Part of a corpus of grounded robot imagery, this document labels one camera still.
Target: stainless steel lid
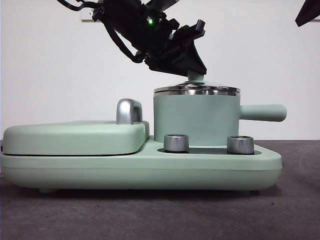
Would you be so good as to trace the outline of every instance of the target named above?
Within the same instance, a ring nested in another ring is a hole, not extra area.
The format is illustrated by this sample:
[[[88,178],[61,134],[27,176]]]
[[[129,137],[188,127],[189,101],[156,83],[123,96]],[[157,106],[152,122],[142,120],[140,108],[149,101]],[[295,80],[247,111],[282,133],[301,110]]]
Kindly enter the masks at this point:
[[[160,87],[154,90],[154,96],[160,95],[227,95],[239,96],[240,89],[229,86],[213,86],[205,82],[191,82],[175,85]]]

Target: green led light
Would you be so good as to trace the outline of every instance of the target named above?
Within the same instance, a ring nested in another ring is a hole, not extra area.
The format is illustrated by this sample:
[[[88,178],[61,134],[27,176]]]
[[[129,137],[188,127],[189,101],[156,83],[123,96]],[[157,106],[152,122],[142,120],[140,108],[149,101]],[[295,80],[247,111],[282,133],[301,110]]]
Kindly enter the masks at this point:
[[[149,25],[154,24],[154,20],[151,17],[148,16],[146,20],[147,20]]]

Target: black cable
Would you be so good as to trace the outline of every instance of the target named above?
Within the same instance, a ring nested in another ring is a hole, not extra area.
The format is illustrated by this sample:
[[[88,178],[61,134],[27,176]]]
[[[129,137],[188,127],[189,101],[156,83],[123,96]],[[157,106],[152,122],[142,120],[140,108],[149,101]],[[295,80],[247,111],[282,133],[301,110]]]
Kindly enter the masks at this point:
[[[121,40],[121,38],[118,36],[115,29],[112,26],[110,26],[110,24],[106,20],[104,20],[104,26],[112,41],[117,45],[121,52],[123,52],[129,59],[131,59],[132,62],[136,64],[140,64],[143,62],[144,58],[141,56],[144,55],[141,55],[139,57],[133,55],[131,51],[127,48],[127,46],[124,44],[124,42]]]
[[[93,1],[84,1],[84,0],[76,0],[77,2],[82,2],[82,4],[80,6],[74,6],[70,3],[68,3],[65,0],[57,0],[59,3],[61,3],[63,6],[67,7],[68,9],[72,10],[72,11],[80,11],[81,9],[84,8],[91,8],[91,9],[96,9],[99,8],[101,6],[101,3],[96,3]]]

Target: mint green saucepan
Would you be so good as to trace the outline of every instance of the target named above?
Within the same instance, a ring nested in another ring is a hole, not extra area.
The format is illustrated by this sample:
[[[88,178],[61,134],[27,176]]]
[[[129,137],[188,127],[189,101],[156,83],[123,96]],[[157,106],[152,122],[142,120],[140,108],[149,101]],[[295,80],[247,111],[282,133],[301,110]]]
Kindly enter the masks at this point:
[[[239,120],[281,122],[282,105],[240,105],[240,90],[211,86],[203,81],[158,88],[154,91],[154,140],[167,134],[185,134],[192,146],[223,146],[239,134]]]

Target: gray table surface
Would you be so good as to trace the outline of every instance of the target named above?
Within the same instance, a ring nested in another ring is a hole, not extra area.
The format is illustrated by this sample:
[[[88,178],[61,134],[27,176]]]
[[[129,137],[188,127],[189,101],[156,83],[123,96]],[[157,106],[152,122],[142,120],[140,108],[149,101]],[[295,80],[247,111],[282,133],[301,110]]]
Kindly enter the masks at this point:
[[[1,178],[2,240],[320,240],[320,140],[256,141],[282,155],[255,192],[62,190]]]

